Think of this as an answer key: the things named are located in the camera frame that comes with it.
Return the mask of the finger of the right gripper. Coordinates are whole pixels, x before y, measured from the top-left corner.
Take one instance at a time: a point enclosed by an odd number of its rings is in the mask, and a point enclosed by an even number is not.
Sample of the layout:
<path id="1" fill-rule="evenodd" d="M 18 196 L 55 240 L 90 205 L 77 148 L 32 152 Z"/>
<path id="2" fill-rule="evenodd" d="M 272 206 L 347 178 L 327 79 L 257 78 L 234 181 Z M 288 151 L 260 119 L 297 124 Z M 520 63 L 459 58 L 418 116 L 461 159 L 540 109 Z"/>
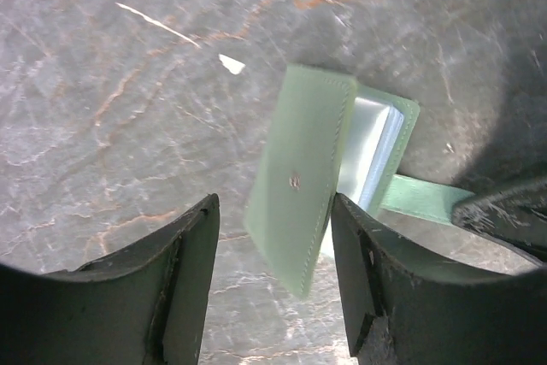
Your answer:
<path id="1" fill-rule="evenodd" d="M 451 222 L 545 263 L 546 178 L 519 178 L 465 198 L 452 208 Z"/>

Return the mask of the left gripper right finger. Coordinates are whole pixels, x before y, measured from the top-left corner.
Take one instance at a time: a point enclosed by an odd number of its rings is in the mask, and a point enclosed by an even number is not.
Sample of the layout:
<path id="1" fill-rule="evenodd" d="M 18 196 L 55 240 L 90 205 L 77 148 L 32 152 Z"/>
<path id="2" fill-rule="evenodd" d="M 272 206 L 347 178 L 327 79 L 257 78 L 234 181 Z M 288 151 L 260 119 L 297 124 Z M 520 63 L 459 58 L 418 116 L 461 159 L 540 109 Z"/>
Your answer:
<path id="1" fill-rule="evenodd" d="M 359 363 L 545 363 L 545 268 L 507 275 L 451 260 L 343 194 L 331 223 L 345 332 Z"/>

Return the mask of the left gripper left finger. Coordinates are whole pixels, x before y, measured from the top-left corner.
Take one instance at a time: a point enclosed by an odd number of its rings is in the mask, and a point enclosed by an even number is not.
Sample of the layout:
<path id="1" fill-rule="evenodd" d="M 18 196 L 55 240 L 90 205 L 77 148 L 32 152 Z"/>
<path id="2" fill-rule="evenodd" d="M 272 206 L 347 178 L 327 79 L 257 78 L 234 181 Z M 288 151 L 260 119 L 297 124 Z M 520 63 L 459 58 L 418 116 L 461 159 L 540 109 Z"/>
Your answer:
<path id="1" fill-rule="evenodd" d="M 219 198 L 210 194 L 74 271 L 2 265 L 2 363 L 197 363 L 219 231 Z"/>

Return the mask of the light green card holder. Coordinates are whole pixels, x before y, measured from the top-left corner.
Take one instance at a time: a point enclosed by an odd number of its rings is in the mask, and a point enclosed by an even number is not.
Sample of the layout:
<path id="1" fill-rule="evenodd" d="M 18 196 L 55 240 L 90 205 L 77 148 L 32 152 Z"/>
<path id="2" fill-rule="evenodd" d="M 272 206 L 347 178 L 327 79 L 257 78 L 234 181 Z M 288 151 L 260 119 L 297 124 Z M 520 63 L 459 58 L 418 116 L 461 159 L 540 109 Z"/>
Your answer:
<path id="1" fill-rule="evenodd" d="M 354 76 L 290 65 L 250 193 L 244 225 L 273 275 L 309 294 L 320 255 L 333 256 L 333 197 L 447 225 L 463 189 L 398 173 L 418 103 Z"/>

